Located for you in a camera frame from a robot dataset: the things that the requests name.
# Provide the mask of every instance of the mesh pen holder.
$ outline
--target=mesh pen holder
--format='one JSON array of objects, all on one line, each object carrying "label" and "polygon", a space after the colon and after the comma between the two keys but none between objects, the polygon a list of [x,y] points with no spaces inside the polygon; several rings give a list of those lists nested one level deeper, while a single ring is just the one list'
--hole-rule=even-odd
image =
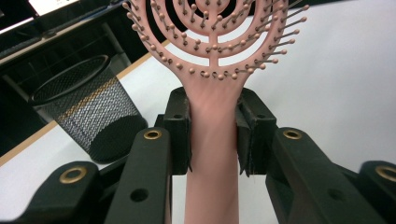
[{"label": "mesh pen holder", "polygon": [[148,126],[109,65],[106,55],[75,64],[29,99],[100,163],[127,155],[134,136]]}]

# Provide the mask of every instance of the pen holder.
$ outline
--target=pen holder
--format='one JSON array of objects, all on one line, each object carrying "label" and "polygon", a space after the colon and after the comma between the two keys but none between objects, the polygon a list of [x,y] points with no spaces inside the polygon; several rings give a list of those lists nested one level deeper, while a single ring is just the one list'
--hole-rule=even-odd
[{"label": "pen holder", "polygon": [[106,55],[77,63],[44,83],[29,99],[30,105],[43,109],[100,163],[127,155],[134,136],[147,127],[109,65]]}]

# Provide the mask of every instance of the table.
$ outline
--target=table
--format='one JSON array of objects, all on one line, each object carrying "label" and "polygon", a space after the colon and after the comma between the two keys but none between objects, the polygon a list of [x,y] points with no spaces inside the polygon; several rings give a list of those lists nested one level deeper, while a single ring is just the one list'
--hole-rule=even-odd
[{"label": "table", "polygon": [[[395,11],[393,0],[311,7],[288,55],[257,71],[246,87],[262,98],[279,127],[307,132],[333,162],[355,172],[364,161],[396,163]],[[149,126],[180,86],[148,55],[119,77]],[[34,134],[0,158],[0,220],[20,215],[53,170],[89,160],[53,122]],[[240,223],[277,223],[264,181],[240,176]],[[184,188],[184,176],[175,176],[173,223],[183,220]]]}]

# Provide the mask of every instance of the white table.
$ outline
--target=white table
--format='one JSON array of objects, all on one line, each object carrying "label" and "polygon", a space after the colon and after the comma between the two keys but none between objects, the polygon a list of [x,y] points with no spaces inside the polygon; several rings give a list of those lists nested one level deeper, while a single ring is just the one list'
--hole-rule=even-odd
[{"label": "white table", "polygon": [[[355,172],[364,161],[396,163],[395,12],[394,0],[311,7],[288,55],[257,71],[246,87],[262,98],[279,127],[307,132],[333,162]],[[153,58],[122,75],[121,83],[152,126],[179,81]],[[19,216],[53,170],[89,160],[51,123],[0,158],[0,220]],[[241,224],[277,223],[264,180],[241,175]],[[184,188],[185,178],[175,177],[173,223],[183,220]]]}]

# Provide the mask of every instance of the round hole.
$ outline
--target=round hole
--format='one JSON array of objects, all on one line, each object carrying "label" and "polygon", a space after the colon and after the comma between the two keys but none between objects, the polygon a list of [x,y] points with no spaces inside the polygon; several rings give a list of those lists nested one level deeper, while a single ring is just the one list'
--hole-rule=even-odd
[{"label": "round hole", "polygon": [[146,132],[144,136],[146,139],[154,140],[160,138],[162,135],[163,134],[158,130],[150,130]]},{"label": "round hole", "polygon": [[389,181],[396,182],[396,169],[395,168],[386,166],[386,165],[380,165],[380,166],[375,167],[375,171],[381,177],[383,177]]},{"label": "round hole", "polygon": [[303,137],[299,132],[296,132],[294,130],[286,130],[285,132],[283,132],[283,135],[285,135],[285,137],[289,139],[295,139],[295,140]]},{"label": "round hole", "polygon": [[329,189],[328,194],[336,201],[344,202],[347,200],[346,195],[339,189]]},{"label": "round hole", "polygon": [[147,199],[149,192],[146,189],[136,189],[131,193],[131,200],[136,203],[141,203]]},{"label": "round hole", "polygon": [[59,181],[63,184],[73,184],[84,178],[87,174],[87,168],[83,166],[75,166],[64,171],[59,177]]}]

